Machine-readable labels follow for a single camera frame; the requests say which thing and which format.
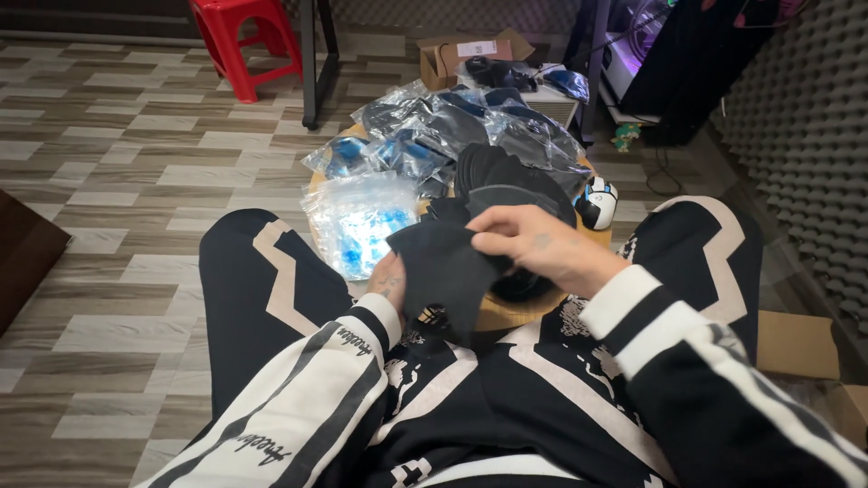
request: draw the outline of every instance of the hand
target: hand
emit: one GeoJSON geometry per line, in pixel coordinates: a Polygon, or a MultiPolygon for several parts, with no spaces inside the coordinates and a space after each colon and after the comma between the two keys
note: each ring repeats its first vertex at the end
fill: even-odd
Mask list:
{"type": "Polygon", "coordinates": [[[394,252],[388,253],[374,267],[368,280],[367,293],[383,295],[398,312],[401,329],[404,329],[404,290],[407,288],[404,263],[394,252]]]}
{"type": "Polygon", "coordinates": [[[492,207],[467,224],[473,247],[506,255],[563,291],[593,297],[630,263],[536,205],[492,207]]]}

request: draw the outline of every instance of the wooden tabletop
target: wooden tabletop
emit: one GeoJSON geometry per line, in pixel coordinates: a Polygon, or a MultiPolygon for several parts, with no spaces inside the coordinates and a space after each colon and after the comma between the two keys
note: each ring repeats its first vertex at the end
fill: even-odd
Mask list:
{"type": "MultiPolygon", "coordinates": [[[[365,131],[358,124],[345,130],[344,133],[341,135],[356,136],[362,138],[367,137],[365,131]]],[[[583,157],[581,160],[579,160],[579,162],[584,166],[593,169],[593,167],[586,158],[583,157]]],[[[324,180],[325,177],[321,173],[314,173],[313,177],[311,178],[311,190],[316,188],[316,185],[324,180]]],[[[428,201],[420,201],[419,213],[423,214],[427,206],[428,201]]],[[[611,228],[607,228],[601,231],[589,230],[582,225],[582,219],[578,218],[578,215],[576,217],[578,221],[577,227],[579,232],[581,232],[583,235],[588,236],[590,239],[596,241],[597,243],[608,247],[609,243],[612,241],[611,228]]],[[[319,237],[317,236],[316,229],[311,227],[311,233],[313,235],[313,240],[315,242],[319,242],[319,237]]],[[[538,317],[542,317],[544,314],[553,310],[555,307],[557,307],[559,303],[561,303],[561,301],[566,296],[566,293],[564,293],[560,289],[555,288],[535,300],[529,300],[524,303],[509,303],[498,299],[492,293],[487,293],[479,306],[477,330],[492,331],[524,325],[538,317]]]]}

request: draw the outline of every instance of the small figurine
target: small figurine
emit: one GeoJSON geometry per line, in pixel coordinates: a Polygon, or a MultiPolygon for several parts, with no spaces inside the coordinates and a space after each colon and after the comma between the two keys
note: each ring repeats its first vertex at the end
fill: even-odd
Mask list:
{"type": "Polygon", "coordinates": [[[621,125],[615,131],[615,138],[612,139],[612,143],[615,145],[615,148],[618,149],[619,153],[628,153],[630,151],[630,143],[633,142],[634,139],[638,139],[641,134],[642,124],[629,122],[621,125]]]}

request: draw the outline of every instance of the computer mouse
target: computer mouse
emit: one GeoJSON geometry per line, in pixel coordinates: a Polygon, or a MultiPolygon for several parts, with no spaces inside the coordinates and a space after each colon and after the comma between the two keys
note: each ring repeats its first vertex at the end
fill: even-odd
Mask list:
{"type": "Polygon", "coordinates": [[[573,200],[582,224],[591,230],[603,230],[612,225],[618,206],[618,190],[600,176],[591,176],[584,191],[573,200]]]}

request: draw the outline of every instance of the striped sleeve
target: striped sleeve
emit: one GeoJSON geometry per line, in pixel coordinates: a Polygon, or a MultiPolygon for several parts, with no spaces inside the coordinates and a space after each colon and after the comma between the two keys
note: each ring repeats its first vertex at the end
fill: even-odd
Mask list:
{"type": "Polygon", "coordinates": [[[682,487],[868,483],[862,452],[753,369],[728,326],[643,267],[615,276],[580,318],[615,356],[682,487]]]}
{"type": "Polygon", "coordinates": [[[139,487],[313,485],[372,406],[382,404],[384,351],[400,334],[389,301],[363,296],[269,361],[208,434],[139,487]]]}

